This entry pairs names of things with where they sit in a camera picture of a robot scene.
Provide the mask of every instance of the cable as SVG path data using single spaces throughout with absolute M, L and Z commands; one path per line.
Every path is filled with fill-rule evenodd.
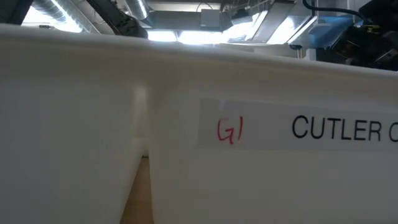
M 211 5 L 209 5 L 207 2 L 201 2 L 201 3 L 199 3 L 199 5 L 198 5 L 198 7 L 197 7 L 197 11 L 199 10 L 200 5 L 202 5 L 202 4 L 206 4 L 206 5 L 208 5 L 208 7 L 210 7 L 211 9 L 213 9 L 213 7 L 212 7 Z
M 347 14 L 352 14 L 354 16 L 360 17 L 364 24 L 368 23 L 368 19 L 360 12 L 354 11 L 354 10 L 349 10 L 349 9 L 339 9 L 339 8 L 329 8 L 329 7 L 315 7 L 309 5 L 307 0 L 303 0 L 303 5 L 307 9 L 314 10 L 314 11 L 325 11 L 325 12 L 342 12 L 342 13 L 347 13 Z

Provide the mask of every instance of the white plastic bin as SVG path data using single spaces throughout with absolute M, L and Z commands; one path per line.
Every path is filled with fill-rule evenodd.
M 398 222 L 396 73 L 200 49 L 157 68 L 156 224 Z
M 6 26 L 0 46 L 1 223 L 117 223 L 145 138 L 156 224 L 398 221 L 396 73 Z
M 147 112 L 114 42 L 0 27 L 0 223 L 120 222 Z

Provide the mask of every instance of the machine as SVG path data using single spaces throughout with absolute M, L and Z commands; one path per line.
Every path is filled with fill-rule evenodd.
M 345 63 L 383 70 L 398 70 L 398 1 L 372 0 L 359 12 L 347 9 L 319 8 L 303 0 L 305 7 L 315 11 L 336 11 L 352 14 L 363 24 L 353 24 L 323 52 L 326 62 Z

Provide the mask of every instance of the pipe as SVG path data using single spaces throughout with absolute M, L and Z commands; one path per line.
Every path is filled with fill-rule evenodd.
M 130 15 L 138 20 L 143 20 L 149 15 L 149 6 L 146 0 L 126 0 Z
M 59 24 L 67 24 L 72 19 L 82 32 L 100 33 L 70 0 L 34 0 L 32 7 Z

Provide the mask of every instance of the ceiling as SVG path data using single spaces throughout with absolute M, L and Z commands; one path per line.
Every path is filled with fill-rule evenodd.
M 74 4 L 101 34 L 113 34 L 110 27 L 86 0 L 62 1 L 70 1 Z M 318 5 L 320 7 L 340 7 L 358 10 L 359 7 L 368 1 L 369 0 L 318 0 Z M 231 17 L 238 9 L 249 6 L 250 9 L 248 9 L 248 13 L 250 19 L 252 15 L 254 15 L 252 17 L 252 22 L 249 24 L 252 36 L 248 37 L 248 34 L 245 34 L 244 36 L 238 36 L 238 38 L 227 39 L 228 42 L 235 43 L 233 48 L 245 48 L 249 49 L 249 51 L 255 51 L 254 49 L 258 48 L 269 48 L 266 46 L 267 44 L 285 44 L 292 39 L 293 41 L 289 42 L 290 44 L 303 45 L 305 48 L 312 47 L 320 42 L 327 44 L 328 41 L 330 42 L 331 40 L 323 42 L 321 40 L 324 40 L 324 38 L 319 38 L 321 40 L 314 40 L 313 33 L 316 34 L 316 38 L 321 36 L 317 33 L 319 29 L 322 30 L 321 33 L 323 36 L 330 36 L 328 35 L 330 30 L 338 34 L 350 24 L 350 21 L 352 21 L 352 17 L 348 16 L 347 19 L 346 15 L 335 12 L 312 12 L 303 6 L 302 0 L 270 0 L 266 3 L 264 3 L 264 0 L 208 0 L 207 2 L 198 2 L 197 0 L 147 0 L 146 3 L 150 7 L 149 17 L 152 23 L 148 26 L 147 23 L 143 22 L 142 25 L 148 28 L 149 31 L 169 31 L 174 33 L 176 37 L 181 36 L 184 30 L 207 30 L 208 27 L 202 26 L 203 14 L 201 10 L 211 8 L 214 9 L 217 14 L 222 12 L 220 27 L 217 28 L 218 31 L 226 30 L 224 33 L 228 33 L 232 30 L 242 32 L 244 29 L 247 29 L 247 27 L 242 26 L 242 24 L 233 26 Z M 128 12 L 126 0 L 116 0 L 116 4 L 122 11 Z M 340 25 L 337 26 L 330 21 L 340 22 Z M 284 52 L 289 50 L 289 48 L 285 47 L 283 49 Z

